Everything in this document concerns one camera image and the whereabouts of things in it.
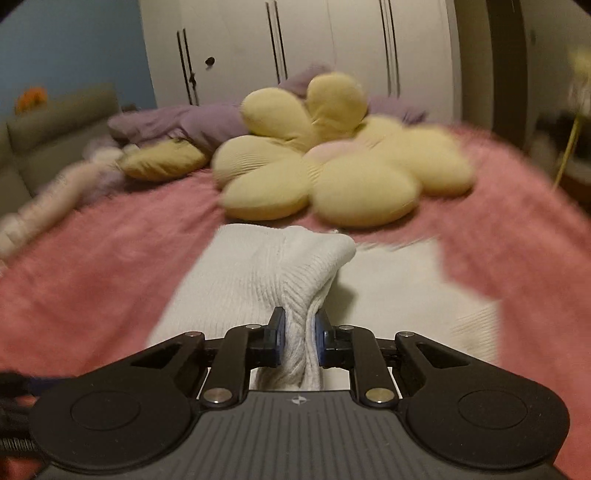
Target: pink blanket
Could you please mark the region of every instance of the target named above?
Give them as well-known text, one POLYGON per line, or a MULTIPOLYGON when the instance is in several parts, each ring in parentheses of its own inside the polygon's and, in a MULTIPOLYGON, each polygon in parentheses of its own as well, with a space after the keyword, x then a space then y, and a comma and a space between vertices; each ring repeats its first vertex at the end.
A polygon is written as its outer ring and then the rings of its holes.
MULTIPOLYGON (((424 199, 411 219, 357 241, 438 236, 449 276, 502 299, 502 364, 557 391, 571 414, 558 466, 591 471, 591 225, 519 153, 459 131, 479 182, 424 199)), ((208 171, 74 213, 0 280, 0 368, 81 374, 141 349, 175 287, 224 221, 208 171)), ((291 223, 322 231, 311 214, 291 223)), ((31 465, 11 462, 12 478, 31 465)))

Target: silver rivet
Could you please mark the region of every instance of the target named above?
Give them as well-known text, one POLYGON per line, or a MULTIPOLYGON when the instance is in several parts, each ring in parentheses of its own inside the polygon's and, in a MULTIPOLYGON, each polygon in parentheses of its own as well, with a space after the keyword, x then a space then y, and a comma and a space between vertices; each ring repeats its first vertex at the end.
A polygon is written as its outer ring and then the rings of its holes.
POLYGON ((365 397, 374 403, 386 403, 394 399, 396 395, 387 388, 372 388, 365 392, 365 397))
POLYGON ((227 388, 210 388, 203 393, 203 398, 211 403, 226 403, 232 398, 227 388))

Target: gray sofa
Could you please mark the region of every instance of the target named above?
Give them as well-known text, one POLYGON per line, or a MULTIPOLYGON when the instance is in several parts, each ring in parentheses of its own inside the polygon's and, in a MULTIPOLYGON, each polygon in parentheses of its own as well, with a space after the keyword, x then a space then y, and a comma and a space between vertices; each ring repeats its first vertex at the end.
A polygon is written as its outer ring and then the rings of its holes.
POLYGON ((0 122, 0 216, 80 160, 90 140, 108 133, 106 121, 117 112, 113 86, 101 84, 0 122))

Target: white cloth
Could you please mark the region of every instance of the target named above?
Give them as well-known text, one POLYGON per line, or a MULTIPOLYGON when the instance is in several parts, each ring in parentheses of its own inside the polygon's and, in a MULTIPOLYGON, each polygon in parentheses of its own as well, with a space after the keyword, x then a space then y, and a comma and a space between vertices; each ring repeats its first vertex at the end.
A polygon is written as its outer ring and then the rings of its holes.
MULTIPOLYGON (((402 248, 358 246, 337 275, 324 308, 333 325, 377 338, 410 330, 486 362, 496 362, 497 302, 450 282, 435 239, 402 248)), ((327 390, 349 388, 348 373, 323 371, 327 390)))
POLYGON ((338 233, 225 225, 185 276, 148 342, 191 330, 220 338, 237 325, 266 324, 281 306, 286 313, 282 365, 263 369, 255 385, 319 390, 314 315, 338 269, 354 255, 355 243, 338 233))

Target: wardrobe door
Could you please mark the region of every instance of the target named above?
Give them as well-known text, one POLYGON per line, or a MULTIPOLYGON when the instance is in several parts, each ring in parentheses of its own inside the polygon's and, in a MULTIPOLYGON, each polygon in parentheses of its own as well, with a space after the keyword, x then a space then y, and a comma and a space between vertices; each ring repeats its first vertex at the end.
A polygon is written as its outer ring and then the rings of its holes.
POLYGON ((454 58, 446 0, 390 0, 398 52, 400 95, 430 118, 454 118, 454 58))
POLYGON ((180 4, 175 0, 140 0, 139 8, 156 104, 188 104, 176 36, 182 29, 180 4))
POLYGON ((370 95, 396 96, 396 55, 388 0, 327 1, 336 68, 354 76, 370 95))
POLYGON ((281 32, 280 43, 282 40, 285 54, 285 77, 302 72, 312 63, 335 65, 326 0, 277 0, 271 4, 277 8, 277 31, 281 32))
POLYGON ((264 1, 181 0, 181 7, 201 105, 277 85, 264 1))

